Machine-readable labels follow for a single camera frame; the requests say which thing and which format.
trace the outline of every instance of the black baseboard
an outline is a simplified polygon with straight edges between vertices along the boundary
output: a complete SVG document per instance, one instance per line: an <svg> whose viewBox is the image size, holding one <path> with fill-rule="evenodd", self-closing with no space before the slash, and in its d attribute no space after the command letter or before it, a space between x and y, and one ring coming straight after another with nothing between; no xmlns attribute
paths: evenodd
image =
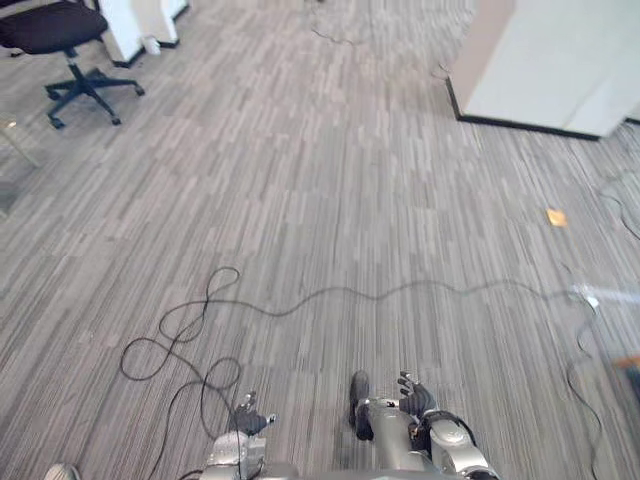
<svg viewBox="0 0 640 480"><path fill-rule="evenodd" d="M119 68L131 68L131 66L136 62L136 60L138 60L138 58L140 58L140 56L144 53L144 47L140 47L140 49L133 55L133 57L131 57L131 59L127 62L121 62L118 60L112 60L111 63L113 63L113 65L115 67L119 67Z"/></svg>
<svg viewBox="0 0 640 480"><path fill-rule="evenodd" d="M560 130L559 128L541 127L539 125L531 125L528 123L510 122L508 120L499 120L497 118L477 117L475 115L463 115L458 108L458 101L451 85L451 80L447 78L447 90L451 97L451 105L453 106L453 112L456 116L456 120L459 122L478 123L481 125L493 125L494 127L507 127L518 128L520 130L529 130L532 132L550 133L552 135L560 135L563 137L579 138L581 140L600 140L597 135L588 135L586 133L568 132L566 130Z"/></svg>
<svg viewBox="0 0 640 480"><path fill-rule="evenodd" d="M178 13L176 13L176 14L173 16L173 19L174 19L174 20L177 20L178 18L180 18L182 15L184 15L184 14L187 12L187 10L189 10L189 8L190 8L190 7L191 7L191 5L189 5L189 4L187 3L184 7L182 7L182 8L178 11Z"/></svg>
<svg viewBox="0 0 640 480"><path fill-rule="evenodd" d="M158 42L158 45L160 45L160 48L178 48L178 45L180 45L180 39L175 42Z"/></svg>

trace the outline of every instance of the gray striped carpet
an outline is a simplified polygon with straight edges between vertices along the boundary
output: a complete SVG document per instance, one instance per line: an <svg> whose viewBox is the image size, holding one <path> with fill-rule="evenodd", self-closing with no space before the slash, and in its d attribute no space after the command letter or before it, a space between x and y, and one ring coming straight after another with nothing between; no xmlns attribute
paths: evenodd
<svg viewBox="0 0 640 480"><path fill-rule="evenodd" d="M0 104L43 164L0 146L3 180L20 190L1 226L3 479L42 478L60 460L87 480L146 479L168 402L194 376L171 360L131 382L120 354L137 336L160 338L162 312L203 298L221 265L243 273L223 298L271 311L327 286L379 295L426 279L460 290L501 278L547 294L572 283L640 290L640 241L599 192L638 229L640 180L620 175L640 168L639 127L596 143L456 122L438 63L455 60L472 2L313 8L194 2L180 46L129 71L110 67L98 43L80 48L83 66L147 89L105 94L118 128L85 98L54 131L41 86L68 76L63 59L2 58ZM551 227L547 207L568 227ZM573 378L602 420L599 478L638 478L640 413L610 364L640 351L640 306L603 301L601 311L582 337L594 359ZM365 368L392 395L405 368L468 421L504 478L585 479L596 423L565 370L586 359L575 335L587 319L567 295L421 284L378 302L333 292L278 319L213 306L177 352L203 373L236 356L240 391L255 388L279 415L268 458L304 473L375 465L346 424L349 375ZM161 359L146 345L126 367L142 376ZM155 479L206 459L199 395L179 396ZM204 416L214 432L226 425L213 394Z"/></svg>

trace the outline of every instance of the office chair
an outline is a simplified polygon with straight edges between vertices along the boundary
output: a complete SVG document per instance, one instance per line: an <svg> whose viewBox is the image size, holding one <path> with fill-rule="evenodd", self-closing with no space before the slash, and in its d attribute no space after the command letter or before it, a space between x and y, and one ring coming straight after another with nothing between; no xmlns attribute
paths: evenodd
<svg viewBox="0 0 640 480"><path fill-rule="evenodd" d="M0 8L22 1L24 0L0 0ZM87 8L83 3L68 0L0 18L0 44L3 47L19 48L31 55L63 52L67 57L74 80L44 87L49 98L56 101L47 113L55 128L64 127L56 114L83 93L93 97L111 115L111 123L114 125L120 125L120 118L98 95L96 89L132 85L139 96L144 95L144 89L135 80L108 78L97 68L85 75L76 65L75 47L99 38L108 28L107 21L100 13Z"/></svg>

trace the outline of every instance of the cable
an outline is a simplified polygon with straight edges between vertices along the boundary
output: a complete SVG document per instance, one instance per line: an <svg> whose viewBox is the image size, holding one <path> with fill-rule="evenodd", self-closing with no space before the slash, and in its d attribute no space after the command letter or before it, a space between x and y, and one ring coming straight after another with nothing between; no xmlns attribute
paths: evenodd
<svg viewBox="0 0 640 480"><path fill-rule="evenodd" d="M190 472L187 472L183 476L178 478L178 480L185 480L187 477L190 477L191 475L200 475L201 473L202 473L202 470L191 470Z"/></svg>
<svg viewBox="0 0 640 480"><path fill-rule="evenodd" d="M446 75L436 75L435 68L432 69L431 72L429 72L429 75L437 80L447 80L449 78L449 75L451 74L451 70L449 69L449 67L445 66L442 62L438 62L438 68L442 70Z"/></svg>
<svg viewBox="0 0 640 480"><path fill-rule="evenodd" d="M215 290L211 290L211 284L213 283L213 280L218 277L221 273L223 272L231 272L234 275L234 278L227 282L224 283L222 286L216 288ZM214 305L214 304L220 304L220 305L230 305L230 306L238 306L238 307L244 307L244 308L248 308L250 310L253 310L255 312L258 312L262 315L271 317L271 318L282 318L282 317L286 317L288 315L291 315L292 313L296 312L297 310L299 310L301 307L303 307L305 304L309 303L311 300L319 297L319 296L323 296L323 295L327 295L330 293L334 293L334 292L341 292L343 294L348 294L350 296L354 296L357 298L363 298L365 300L368 301L372 301L372 302L379 302L379 301L383 301L386 298L390 297L391 295L394 295L398 292L401 292L403 290L407 290L407 289L413 289L416 287L438 287L438 288L442 288L450 293L459 295L461 297L467 297L470 295L473 295L475 293L481 292L481 291L485 291L485 290L489 290L489 289L493 289L496 287L513 287L519 290L523 290L525 292L530 293L531 295L534 295L538 298L540 298L541 300L548 302L549 300L552 300L554 298L559 298L559 297L565 297L567 295L572 295L575 294L575 292L571 292L568 290L561 290L561 291L557 291L557 292L552 292L552 293L543 293L540 292L538 290L536 290L535 288L525 284L525 283L521 283L518 282L516 280L511 280L511 279L498 279L498 280L493 280L493 281L489 281L489 282L485 282L482 283L480 285L477 285L475 287L470 287L470 288L466 288L466 289L460 289L457 288L453 285L450 285L448 283L445 282L441 282L441 281L437 281L437 280L431 280L431 279L426 279L426 280L418 280L418 281L413 281L413 282L409 282L409 283L405 283L402 284L398 287L394 287L392 289L387 290L386 292L379 294L379 295L371 295L371 294L367 294L358 290L355 290L351 287L343 287L343 286L333 286L333 287L326 287L326 288L322 288L320 290L316 290L315 292L307 295L306 297L304 297L302 300L300 300L299 302L297 302L296 304L294 304L292 307L282 310L282 311L269 311L266 310L264 308L258 307L254 304L251 304L247 301L244 300L229 300L229 299L220 299L220 298L213 298L214 295L216 295L217 293L220 293L228 288L230 288L231 286L237 284L239 282L241 278L241 274L240 272L234 268L234 267L229 267L229 266L223 266L223 267L219 267L217 269L215 269L213 271L213 273L210 275L209 280L207 282L207 288L206 288L206 292L205 292L205 299L204 300L191 300L188 302L184 302L182 304L179 304L169 310L167 310L164 315L162 315L162 317L160 318L160 321L158 323L158 332L160 333L161 336L163 336L166 340L170 341L170 346L167 347L165 346L163 343L161 343L158 340L155 340L153 338L149 338L149 337L137 337L135 339L133 339L131 342L129 342L126 347L124 348L121 357L120 357L120 371L121 373L129 380L132 381L148 381L151 380L153 377L155 377L158 373L160 373L160 371L164 368L164 366L167 364L168 360L170 357L174 357L176 359L178 359L179 361L181 361L182 363L184 363L185 365L187 365L189 367L189 369L194 373L194 375L196 376L195 380L191 380L188 381L186 383L184 383L182 386L180 386L178 388L178 390L176 391L176 393L173 395L171 402L169 404L169 408L167 411L167 415L166 415L166 419L165 419L165 427L164 427L164 433L163 433L163 439L162 439L162 443L160 446L160 450L158 452L158 456L156 458L156 461L153 465L153 468L151 470L151 473L148 476L148 479L151 479L153 477L153 475L155 474L156 470L158 469L158 466L160 464L160 461L162 459L162 456L164 454L164 451L166 449L167 446L167 440L168 440L168 432L169 432L169 424L170 424L170 419L171 419L171 413L173 411L173 407L175 405L175 402L177 400L177 398L179 397L179 395L187 390L190 387L193 387L195 385L200 386L200 399L199 399L199 409L200 409L200 423L203 427L203 430L205 431L207 437L209 437L211 440L215 440L216 439L216 435L209 429L205 418L204 418L204 403L205 403L205 392L207 390L211 390L213 392L216 393L216 395L218 396L218 398L220 398L220 400L223 402L225 409L227 410L227 412L229 413L231 419L233 420L234 424L235 424L235 430L237 433L237 421L235 418L235 413L231 407L231 404L229 403L229 401L227 400L225 394L231 390L232 388L236 388L238 386L238 382L240 380L240 377L242 375L242 365L240 365L240 362L233 357L222 357L219 358L218 360L216 360L206 371L206 373L204 375L202 375L199 370L197 369L197 367L191 363L190 361L188 361L186 358L184 358L182 355L179 355L178 353L175 352L175 347L178 344L187 344L192 342L193 340L195 340L200 333L203 330L204 327L204 322L205 322L205 315L207 313L207 310L209 308L209 305ZM193 319L191 322L189 322L184 328L182 328L175 336L172 336L171 334L169 334L166 331L166 321L169 318L169 316L171 314L173 314L174 312L177 312L183 308L189 307L189 306L193 306L193 305L201 305L202 306L202 311L201 313L195 318ZM596 440L594 442L592 442L590 440L590 450L591 450L591 470L592 470L592 474L594 476L595 480L598 480L598 477L595 474L595 460L596 460L596 453L597 453L597 447L599 445L599 442L601 440L602 437L602 422L600 421L600 418L598 416L598 414L595 412L595 410L588 404L588 402L585 400L585 398L578 392L577 388L575 387L575 385L573 384L573 373L575 372L577 366L582 363L583 361L589 360L589 359L593 359L593 357L591 357L591 355L587 352L587 350L584 348L582 342L581 342L581 338L584 335L584 333L591 327L592 323L595 321L595 316L593 319L588 320L587 322L585 322L585 324L583 324L576 336L576 342L578 344L579 349L581 350L581 352L587 357L586 359L582 359L582 360L573 360L572 362L569 363L569 365L567 366L566 370L565 370L565 377L566 377L566 381L567 384L569 386L569 388L571 389L571 391L573 392L573 394L578 398L578 400L580 401L580 403L587 408L592 415L594 416L594 418L596 419L597 423L598 423L598 435L596 437ZM192 333L191 335L185 335L194 325L197 324L197 328L195 333ZM130 352L130 349L142 342L147 342L150 343L154 346L158 346L159 348L161 348L162 350L164 350L165 355L164 358L162 360L162 362L160 363L160 366L157 367L156 369L154 369L151 373L149 373L148 375L143 375L143 376L135 376L131 373L128 373L126 368L125 368L125 359L127 354ZM210 380L209 377L214 373L214 371L219 368L220 366L223 366L225 364L230 364L230 366L234 367L235 370L235 374L233 375L232 379L227 381L224 384L220 384L220 385L216 385L213 384ZM238 450L240 450L240 437L239 434L237 434L237 438L238 438ZM180 480L184 480L187 476L193 474L194 472L198 472L198 470L194 470L192 472L189 472L188 474L185 474L181 477Z"/></svg>
<svg viewBox="0 0 640 480"><path fill-rule="evenodd" d="M329 40L331 43L334 43L336 45L350 45L352 47L357 47L364 43L364 40L336 38L332 35L321 32L318 28L318 7L308 7L307 3L309 2L314 2L314 3L325 3L325 2L319 2L318 0L303 0L303 12L307 17L307 21L309 22L309 30L311 30L311 32L316 34L318 37L323 38L325 40ZM369 14L371 14L371 0L369 0ZM369 25L370 25L370 28L373 27L371 16L369 17Z"/></svg>
<svg viewBox="0 0 640 480"><path fill-rule="evenodd" d="M596 412L596 410L589 404L589 402L584 397L584 395L581 394L576 388L576 386L574 385L573 373L576 372L580 364L593 361L593 356L588 352L588 350L584 347L582 343L582 337L589 330L591 330L592 335L594 334L592 329L593 324L598 318L601 318L601 314L598 307L594 306L587 298L580 297L580 301L582 301L587 306L589 306L593 315L591 316L591 318L588 318L587 320L585 320L582 323L582 325L580 325L580 327L576 332L575 343L576 345L578 345L578 349L582 353L582 358L575 358L571 360L567 364L567 367L564 373L565 373L565 380L567 382L567 385L569 386L569 389L571 390L571 393L573 393L573 395L578 399L582 407L585 408L593 416L594 420L596 421L595 438L591 439L589 435L589 431L587 430L587 441L589 443L589 456L590 456L589 466L591 470L591 476L593 477L594 480L599 480L598 474L596 473L596 470L595 470L595 464L598 456L598 447L600 446L600 442L602 441L602 436L603 436L602 420L600 419L598 412Z"/></svg>
<svg viewBox="0 0 640 480"><path fill-rule="evenodd" d="M640 232L636 231L633 227L631 227L629 225L629 221L627 220L626 213L629 211L629 209L626 206L626 204L622 200L620 200L618 197L614 197L613 195L610 195L608 193L604 193L604 190L606 188L608 188L610 185L613 185L614 183L622 181L625 177L627 177L629 175L635 175L637 173L638 173L637 170L624 170L621 174L619 174L616 177L610 179L604 185L602 185L600 188L598 188L596 190L596 192L602 198L607 198L609 200L613 200L618 205L618 208L620 209L620 215L619 216L620 216L620 221L622 222L622 225L629 231L629 233L631 235L633 235L635 237L636 240L640 240Z"/></svg>

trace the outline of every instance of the robotic hand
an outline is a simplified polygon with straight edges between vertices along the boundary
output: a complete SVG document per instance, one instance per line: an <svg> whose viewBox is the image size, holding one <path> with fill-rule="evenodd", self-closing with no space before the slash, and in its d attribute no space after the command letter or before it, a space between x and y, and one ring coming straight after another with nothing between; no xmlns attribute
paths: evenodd
<svg viewBox="0 0 640 480"><path fill-rule="evenodd" d="M245 395L244 401L238 405L235 412L229 418L229 431L236 430L249 437L259 434L267 425L276 421L275 415L264 417L256 409L256 392L249 392Z"/></svg>
<svg viewBox="0 0 640 480"><path fill-rule="evenodd" d="M440 410L434 396L408 372L400 372L398 384L404 396L400 411L417 419L409 425L414 450L425 451L440 471L469 480L498 479L478 449L469 426L457 415Z"/></svg>
<svg viewBox="0 0 640 480"><path fill-rule="evenodd" d="M257 435L275 422L276 416L260 415L255 404L256 392L245 395L229 419L229 431L214 442L200 480L249 480L260 473L266 439Z"/></svg>
<svg viewBox="0 0 640 480"><path fill-rule="evenodd" d="M409 372L400 372L398 384L403 387L400 393L404 395L399 401L401 411L421 419L425 413L438 409L438 403L431 392L419 381L414 381Z"/></svg>

